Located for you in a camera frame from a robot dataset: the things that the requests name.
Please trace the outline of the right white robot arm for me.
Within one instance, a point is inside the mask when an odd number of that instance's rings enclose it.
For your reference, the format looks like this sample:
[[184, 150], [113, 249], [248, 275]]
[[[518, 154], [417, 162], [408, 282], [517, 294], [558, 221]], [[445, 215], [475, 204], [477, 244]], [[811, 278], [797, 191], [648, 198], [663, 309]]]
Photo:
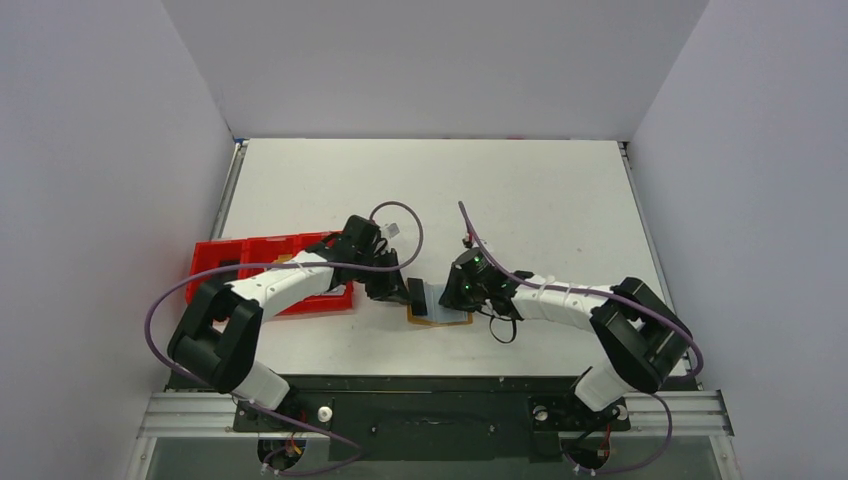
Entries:
[[451, 265], [441, 306], [490, 307], [511, 321], [543, 320], [596, 336], [606, 357], [583, 373], [564, 400], [578, 427], [598, 420], [626, 393], [655, 393], [690, 348], [691, 332], [640, 279], [614, 285], [559, 282], [530, 271], [504, 271], [474, 247]]

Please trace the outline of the yellow leather card holder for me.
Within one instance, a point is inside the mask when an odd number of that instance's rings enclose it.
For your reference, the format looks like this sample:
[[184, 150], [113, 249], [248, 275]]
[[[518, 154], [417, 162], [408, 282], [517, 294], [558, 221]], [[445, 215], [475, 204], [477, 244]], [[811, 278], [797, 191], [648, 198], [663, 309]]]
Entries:
[[427, 288], [427, 316], [411, 316], [407, 305], [407, 321], [413, 325], [427, 327], [449, 327], [470, 325], [473, 323], [471, 312], [454, 310], [442, 306], [439, 300], [445, 291], [444, 284], [425, 282]]

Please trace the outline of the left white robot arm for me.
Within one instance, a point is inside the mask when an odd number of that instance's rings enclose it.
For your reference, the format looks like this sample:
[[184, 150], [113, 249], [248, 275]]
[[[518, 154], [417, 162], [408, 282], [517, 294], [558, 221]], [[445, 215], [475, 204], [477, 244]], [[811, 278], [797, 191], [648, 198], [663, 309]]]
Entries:
[[251, 400], [272, 429], [291, 427], [298, 402], [290, 384], [256, 358], [262, 325], [309, 297], [358, 282], [369, 299], [407, 305], [402, 262], [372, 220], [351, 216], [344, 228], [290, 260], [196, 290], [172, 335], [168, 357], [213, 390]]

